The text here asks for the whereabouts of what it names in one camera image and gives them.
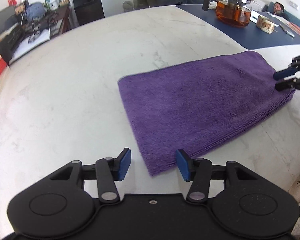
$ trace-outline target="blue gripper pad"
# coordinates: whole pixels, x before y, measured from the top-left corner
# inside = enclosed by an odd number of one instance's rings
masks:
[[[176,151],[177,166],[185,181],[190,181],[190,171],[187,160],[183,157],[179,150]]]
[[[129,149],[120,161],[118,181],[123,181],[131,164],[131,150]]]
[[[289,77],[289,76],[293,76],[298,70],[296,68],[293,67],[289,67],[287,69],[278,71],[276,73],[273,74],[273,79],[274,80],[279,80],[285,77]]]

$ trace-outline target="power outlet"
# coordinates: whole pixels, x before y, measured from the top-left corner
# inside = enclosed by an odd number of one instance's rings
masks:
[[[289,1],[289,4],[291,7],[295,8],[296,10],[299,10],[299,5],[297,5],[295,2]]]

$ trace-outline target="glass teapot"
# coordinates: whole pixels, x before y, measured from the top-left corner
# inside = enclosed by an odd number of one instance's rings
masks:
[[[245,27],[250,22],[251,1],[254,0],[218,0],[217,18],[231,26]],[[204,0],[202,9],[209,9],[210,0]]]

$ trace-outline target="folded towel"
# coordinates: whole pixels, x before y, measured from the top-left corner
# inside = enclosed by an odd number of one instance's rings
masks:
[[[176,165],[175,151],[198,157],[256,125],[292,99],[253,51],[187,62],[119,80],[150,175]]]

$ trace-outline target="pen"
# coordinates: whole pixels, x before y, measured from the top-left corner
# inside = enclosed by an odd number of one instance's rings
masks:
[[[290,35],[291,37],[294,38],[294,34],[293,34],[291,31],[287,30],[287,29],[286,29],[285,27],[283,27],[281,24],[280,24],[280,27],[283,29],[283,31],[284,31],[285,33],[287,33],[288,35]]]

